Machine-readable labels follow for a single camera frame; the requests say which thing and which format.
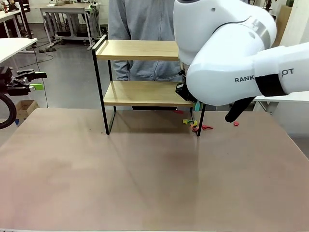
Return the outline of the grey metal workbench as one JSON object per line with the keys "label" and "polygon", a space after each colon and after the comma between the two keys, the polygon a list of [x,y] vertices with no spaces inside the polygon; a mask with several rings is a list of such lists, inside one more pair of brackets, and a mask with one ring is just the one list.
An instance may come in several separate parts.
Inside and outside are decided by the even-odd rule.
{"label": "grey metal workbench", "polygon": [[83,41],[93,46],[102,36],[99,23],[99,4],[83,0],[51,0],[37,7],[40,10],[48,38],[48,49],[65,40]]}

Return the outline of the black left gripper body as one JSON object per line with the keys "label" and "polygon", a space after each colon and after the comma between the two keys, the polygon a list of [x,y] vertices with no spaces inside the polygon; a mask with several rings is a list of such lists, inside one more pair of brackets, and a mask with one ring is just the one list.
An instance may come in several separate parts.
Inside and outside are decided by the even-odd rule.
{"label": "black left gripper body", "polygon": [[16,95],[16,81],[10,67],[0,67],[0,93]]}

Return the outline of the brown board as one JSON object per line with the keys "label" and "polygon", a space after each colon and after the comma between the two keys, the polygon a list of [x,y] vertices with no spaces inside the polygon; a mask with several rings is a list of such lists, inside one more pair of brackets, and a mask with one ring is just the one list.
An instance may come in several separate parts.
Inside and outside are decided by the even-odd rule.
{"label": "brown board", "polygon": [[277,47],[280,45],[282,40],[283,34],[285,32],[290,14],[291,14],[292,7],[282,5],[279,11],[279,14],[276,17],[276,26],[277,26],[277,35],[272,47]]}

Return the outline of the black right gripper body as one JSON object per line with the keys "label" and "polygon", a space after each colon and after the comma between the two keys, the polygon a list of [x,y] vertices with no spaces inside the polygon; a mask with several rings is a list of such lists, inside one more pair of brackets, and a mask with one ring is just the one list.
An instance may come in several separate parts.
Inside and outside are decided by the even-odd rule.
{"label": "black right gripper body", "polygon": [[185,101],[190,101],[193,103],[197,102],[197,99],[189,92],[187,84],[186,84],[186,72],[185,70],[180,70],[179,75],[182,76],[182,82],[176,85],[175,92],[182,97]]}

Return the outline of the person in grey hoodie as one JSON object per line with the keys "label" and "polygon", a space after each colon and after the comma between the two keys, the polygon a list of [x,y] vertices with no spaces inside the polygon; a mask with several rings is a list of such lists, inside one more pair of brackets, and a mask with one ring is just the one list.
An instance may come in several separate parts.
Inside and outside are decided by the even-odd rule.
{"label": "person in grey hoodie", "polygon": [[[174,41],[174,0],[109,0],[110,40]],[[115,60],[118,81],[180,82],[177,61]]]}

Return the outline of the two-tier wooden shelf black frame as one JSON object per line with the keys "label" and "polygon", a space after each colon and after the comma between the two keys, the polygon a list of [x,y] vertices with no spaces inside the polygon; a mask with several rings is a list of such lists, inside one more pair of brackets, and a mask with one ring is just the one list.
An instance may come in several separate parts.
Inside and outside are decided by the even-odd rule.
{"label": "two-tier wooden shelf black frame", "polygon": [[[193,111],[194,104],[176,93],[174,82],[116,81],[112,77],[113,60],[178,61],[175,41],[110,40],[103,35],[91,52],[107,135],[112,130],[118,106],[188,107]],[[105,93],[100,81],[99,59],[108,62],[110,83]]]}

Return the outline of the cardboard box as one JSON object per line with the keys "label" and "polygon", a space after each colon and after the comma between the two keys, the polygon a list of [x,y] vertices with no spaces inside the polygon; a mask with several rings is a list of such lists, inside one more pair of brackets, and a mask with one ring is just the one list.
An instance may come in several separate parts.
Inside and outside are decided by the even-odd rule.
{"label": "cardboard box", "polygon": [[16,105],[17,119],[26,119],[31,113],[39,108],[38,103],[35,100],[22,100]]}

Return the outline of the white side table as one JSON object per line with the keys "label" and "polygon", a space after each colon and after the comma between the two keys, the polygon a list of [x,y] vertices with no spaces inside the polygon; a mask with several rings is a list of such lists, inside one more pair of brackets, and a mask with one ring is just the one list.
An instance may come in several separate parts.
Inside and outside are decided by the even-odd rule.
{"label": "white side table", "polygon": [[309,102],[309,91],[295,92],[285,96],[265,97],[258,96],[254,99],[254,112],[265,111],[271,115],[275,112],[280,102],[304,103]]}

